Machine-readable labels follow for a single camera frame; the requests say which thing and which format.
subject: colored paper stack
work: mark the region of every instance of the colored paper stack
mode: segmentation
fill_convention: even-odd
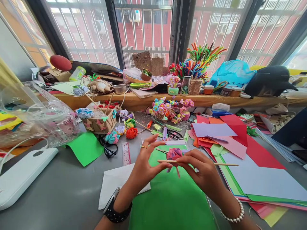
[[[248,202],[272,227],[289,208],[307,211],[307,191],[256,140],[236,116],[221,119],[197,115],[189,130],[195,147],[202,146],[220,166],[233,195]]]

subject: pearl bracelet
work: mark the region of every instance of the pearl bracelet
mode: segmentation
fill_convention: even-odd
[[[229,222],[231,222],[231,223],[238,223],[238,222],[240,222],[240,221],[243,219],[243,216],[244,216],[244,208],[243,208],[243,205],[242,205],[241,201],[238,200],[238,198],[237,198],[237,201],[238,201],[238,203],[239,203],[239,205],[240,205],[240,209],[241,209],[241,212],[240,212],[240,215],[239,215],[238,218],[230,219],[230,218],[228,218],[227,216],[225,216],[225,214],[224,214],[224,213],[222,212],[222,210],[220,209],[221,214],[223,215],[223,217],[224,217],[226,220],[228,220]]]

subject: paper cup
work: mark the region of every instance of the paper cup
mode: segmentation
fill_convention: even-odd
[[[274,114],[285,114],[288,112],[288,109],[283,104],[277,104],[274,107],[268,108],[265,110],[267,114],[274,115]]]

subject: ruler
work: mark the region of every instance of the ruler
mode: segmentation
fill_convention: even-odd
[[[123,166],[131,164],[128,142],[122,144],[122,164]]]

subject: red ball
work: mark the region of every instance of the red ball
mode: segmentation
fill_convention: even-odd
[[[57,68],[58,70],[62,70],[62,71],[69,71],[71,70],[71,63],[70,61],[60,55],[52,55],[50,57],[50,63],[51,65],[53,65],[55,68]]]

